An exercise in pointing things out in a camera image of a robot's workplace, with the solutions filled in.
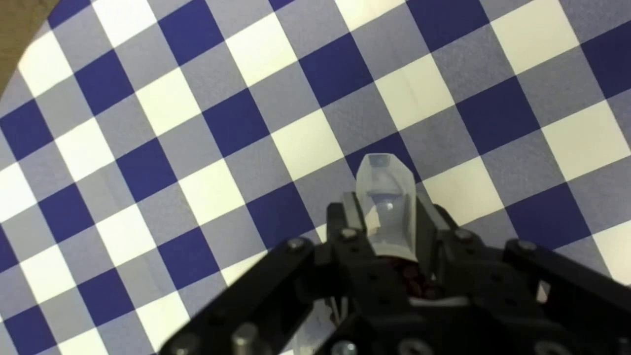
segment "white square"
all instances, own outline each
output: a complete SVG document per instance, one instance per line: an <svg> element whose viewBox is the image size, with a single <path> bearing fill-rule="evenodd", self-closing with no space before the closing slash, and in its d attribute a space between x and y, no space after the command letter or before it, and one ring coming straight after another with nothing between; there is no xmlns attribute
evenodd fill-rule
<svg viewBox="0 0 631 355"><path fill-rule="evenodd" d="M136 97L157 137L201 115L179 68L142 87Z"/></svg>
<svg viewBox="0 0 631 355"><path fill-rule="evenodd" d="M157 22L146 0L100 0L92 9L112 48Z"/></svg>
<svg viewBox="0 0 631 355"><path fill-rule="evenodd" d="M297 62L274 13L228 38L226 46L248 87Z"/></svg>
<svg viewBox="0 0 631 355"><path fill-rule="evenodd" d="M566 180L629 156L629 145L607 103L591 105L542 133Z"/></svg>
<svg viewBox="0 0 631 355"><path fill-rule="evenodd" d="M179 188L199 226L205 226L207 222L244 206L244 200L225 160L219 160L183 178Z"/></svg>
<svg viewBox="0 0 631 355"><path fill-rule="evenodd" d="M138 206L130 206L116 216L96 224L96 231L114 267L120 267L155 249L155 241Z"/></svg>
<svg viewBox="0 0 631 355"><path fill-rule="evenodd" d="M37 304L43 304L77 287L57 245L23 261L19 269Z"/></svg>
<svg viewBox="0 0 631 355"><path fill-rule="evenodd" d="M258 253L258 255L252 255L236 265L223 269L221 277L223 277L225 285L226 287L234 285L246 271L250 271L266 255L268 253Z"/></svg>
<svg viewBox="0 0 631 355"><path fill-rule="evenodd" d="M532 0L491 28L514 76L579 46L558 0Z"/></svg>
<svg viewBox="0 0 631 355"><path fill-rule="evenodd" d="M114 162L96 121L86 121L55 141L75 182Z"/></svg>
<svg viewBox="0 0 631 355"><path fill-rule="evenodd" d="M37 204L19 164L0 170L0 224Z"/></svg>
<svg viewBox="0 0 631 355"><path fill-rule="evenodd" d="M593 235L593 243L613 281L631 285L631 222Z"/></svg>
<svg viewBox="0 0 631 355"><path fill-rule="evenodd" d="M154 352L191 320L177 293L138 308L136 314Z"/></svg>
<svg viewBox="0 0 631 355"><path fill-rule="evenodd" d="M272 141L294 182L343 158L321 111L276 131Z"/></svg>
<svg viewBox="0 0 631 355"><path fill-rule="evenodd" d="M473 158L424 182L430 200L449 212L457 226L471 224L483 216L503 210L491 176Z"/></svg>
<svg viewBox="0 0 631 355"><path fill-rule="evenodd" d="M106 348L98 336L98 330L88 330L77 338L59 344L61 355L106 355Z"/></svg>
<svg viewBox="0 0 631 355"><path fill-rule="evenodd" d="M402 7L404 0L335 0L343 22L347 24L349 32L376 20L378 16L386 14L388 11Z"/></svg>
<svg viewBox="0 0 631 355"><path fill-rule="evenodd" d="M374 85L398 131L453 107L451 91L432 56L380 78Z"/></svg>
<svg viewBox="0 0 631 355"><path fill-rule="evenodd" d="M53 32L25 48L17 70L33 97L73 76Z"/></svg>

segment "checkered tablecloth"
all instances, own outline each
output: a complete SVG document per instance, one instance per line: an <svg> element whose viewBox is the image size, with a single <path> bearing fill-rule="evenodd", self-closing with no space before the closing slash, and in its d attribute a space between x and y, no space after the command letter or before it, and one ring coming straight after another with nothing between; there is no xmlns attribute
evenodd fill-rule
<svg viewBox="0 0 631 355"><path fill-rule="evenodd" d="M0 99L0 354L155 352L266 251L321 241L366 153L489 245L631 285L629 20L625 0L61 0Z"/></svg>

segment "black plastic part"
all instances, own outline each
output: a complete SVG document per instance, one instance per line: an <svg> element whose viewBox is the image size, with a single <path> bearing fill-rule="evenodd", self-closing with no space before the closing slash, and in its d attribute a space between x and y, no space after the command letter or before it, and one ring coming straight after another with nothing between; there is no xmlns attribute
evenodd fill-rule
<svg viewBox="0 0 631 355"><path fill-rule="evenodd" d="M242 324L258 330L250 355L280 354L315 300L349 300L349 316L317 355L351 342L359 355L392 355L406 342L434 355L623 355L631 340L631 291L556 253L516 243L489 249L453 220L439 226L418 204L420 265L378 259L365 231L347 229L341 204L327 208L323 245L268 253L163 346L232 354ZM550 287L536 300L540 283Z"/></svg>

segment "transparent plastic object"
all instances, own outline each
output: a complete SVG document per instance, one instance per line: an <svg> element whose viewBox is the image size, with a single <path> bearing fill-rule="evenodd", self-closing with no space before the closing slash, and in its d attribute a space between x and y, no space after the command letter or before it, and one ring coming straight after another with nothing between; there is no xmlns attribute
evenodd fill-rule
<svg viewBox="0 0 631 355"><path fill-rule="evenodd" d="M416 186L394 155L366 155L355 196L376 255L416 261Z"/></svg>

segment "screw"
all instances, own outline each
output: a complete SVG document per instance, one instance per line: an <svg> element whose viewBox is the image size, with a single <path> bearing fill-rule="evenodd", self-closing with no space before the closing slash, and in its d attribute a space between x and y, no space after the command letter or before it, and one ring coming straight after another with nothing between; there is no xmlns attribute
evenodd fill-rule
<svg viewBox="0 0 631 355"><path fill-rule="evenodd" d="M398 355L434 355L434 352L426 342L404 340L398 344Z"/></svg>
<svg viewBox="0 0 631 355"><path fill-rule="evenodd" d="M556 344L556 342L548 342L548 340L536 342L534 354L536 355L572 355L568 352L568 348L564 348L562 344Z"/></svg>
<svg viewBox="0 0 631 355"><path fill-rule="evenodd" d="M357 346L351 342L337 342L331 348L331 355L357 355Z"/></svg>
<svg viewBox="0 0 631 355"><path fill-rule="evenodd" d="M457 231L455 231L455 237L457 237L459 241L471 241L471 233L465 231L465 229L457 229Z"/></svg>
<svg viewBox="0 0 631 355"><path fill-rule="evenodd" d="M288 245L290 245L290 249L303 249L307 245L307 241L297 237L297 239L292 239Z"/></svg>
<svg viewBox="0 0 631 355"><path fill-rule="evenodd" d="M179 334L173 340L171 355L195 355L199 340L195 334Z"/></svg>
<svg viewBox="0 0 631 355"><path fill-rule="evenodd" d="M516 247L520 249L520 251L536 251L536 245L534 243L530 243L530 241L516 241Z"/></svg>
<svg viewBox="0 0 631 355"><path fill-rule="evenodd" d="M341 237L355 239L357 237L357 229L341 229Z"/></svg>
<svg viewBox="0 0 631 355"><path fill-rule="evenodd" d="M631 355L631 342L627 338L617 340L617 350L619 355Z"/></svg>
<svg viewBox="0 0 631 355"><path fill-rule="evenodd" d="M248 355L254 352L254 342L258 338L258 328L254 324L240 324L232 334L232 354Z"/></svg>

